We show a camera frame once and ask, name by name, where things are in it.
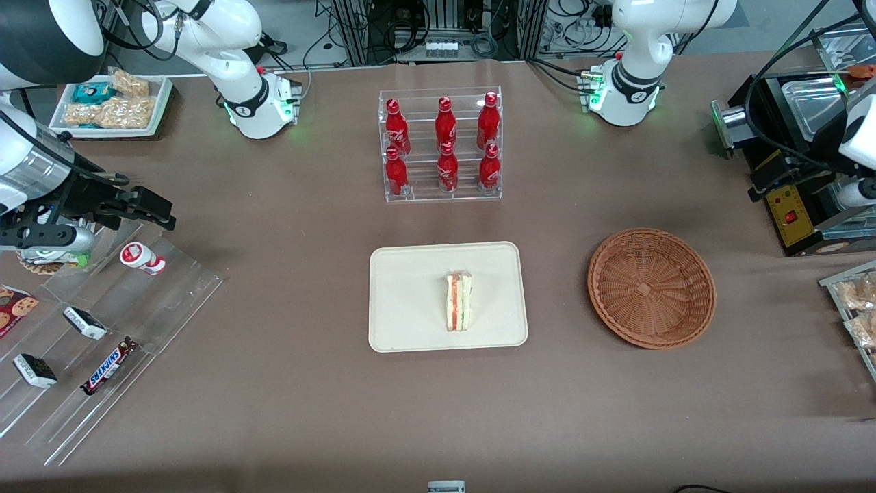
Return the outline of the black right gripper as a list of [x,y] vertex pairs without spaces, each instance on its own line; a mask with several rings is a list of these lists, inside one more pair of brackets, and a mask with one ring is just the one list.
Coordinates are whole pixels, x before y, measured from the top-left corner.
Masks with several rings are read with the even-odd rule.
[[129,193],[123,187],[129,178],[119,173],[97,173],[96,180],[78,172],[68,178],[42,199],[42,224],[56,225],[67,218],[77,222],[81,218],[104,227],[118,228],[116,218],[127,218],[159,225],[174,231],[177,218],[172,215],[172,203],[159,194],[135,186]]

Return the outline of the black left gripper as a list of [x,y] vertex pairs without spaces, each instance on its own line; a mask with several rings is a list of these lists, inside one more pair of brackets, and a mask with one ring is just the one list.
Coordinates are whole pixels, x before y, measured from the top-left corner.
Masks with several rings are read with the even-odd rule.
[[751,172],[751,187],[747,191],[750,201],[760,202],[780,188],[797,186],[824,175],[836,178],[837,175],[850,174],[850,160],[839,153],[842,140],[844,134],[817,134],[813,142],[804,142],[803,147],[795,146],[794,142],[787,144],[791,151],[795,151],[786,154],[797,169],[789,177],[791,168],[785,153],[772,152]]

